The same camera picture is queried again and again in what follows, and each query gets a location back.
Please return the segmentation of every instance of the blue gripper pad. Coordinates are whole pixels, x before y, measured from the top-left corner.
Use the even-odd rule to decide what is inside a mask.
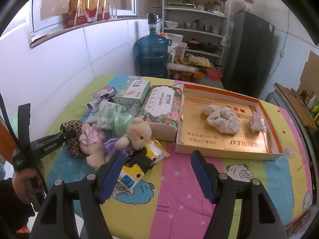
[[[199,186],[202,189],[204,197],[208,199],[210,203],[212,203],[215,199],[213,194],[213,185],[195,151],[192,152],[190,157],[190,164],[192,165],[193,171],[196,175]]]
[[[109,164],[111,164],[111,167],[103,180],[101,195],[99,197],[101,204],[105,203],[105,201],[111,197],[125,161],[125,155],[122,152],[119,152],[117,156],[112,156],[112,158],[113,157],[115,157],[115,159],[114,161],[112,161],[112,159],[110,160]]]

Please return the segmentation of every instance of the tissue box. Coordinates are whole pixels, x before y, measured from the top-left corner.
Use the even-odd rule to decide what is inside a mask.
[[[181,95],[174,86],[151,87],[138,116],[150,125],[153,138],[175,142]]]
[[[130,79],[118,90],[113,101],[128,109],[137,104],[139,110],[150,87],[150,81]]]

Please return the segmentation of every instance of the white bowl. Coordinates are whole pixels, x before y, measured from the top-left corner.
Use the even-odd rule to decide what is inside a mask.
[[[177,23],[177,22],[165,21],[165,25],[166,25],[168,28],[177,28],[178,23]]]

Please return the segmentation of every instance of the red basket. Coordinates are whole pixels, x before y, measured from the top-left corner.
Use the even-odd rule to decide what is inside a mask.
[[[220,71],[217,71],[215,69],[207,69],[206,72],[208,73],[208,76],[212,80],[219,80],[220,78],[223,77],[223,74]]]

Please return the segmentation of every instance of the person's arm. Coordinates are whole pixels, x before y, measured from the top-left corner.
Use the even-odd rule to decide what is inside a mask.
[[[34,216],[31,204],[23,203],[16,195],[11,178],[0,181],[0,215],[13,233],[25,226],[30,216]]]
[[[14,234],[28,223],[29,217],[34,216],[24,181],[36,175],[35,170],[28,168],[14,172],[13,178],[0,181],[0,215]]]

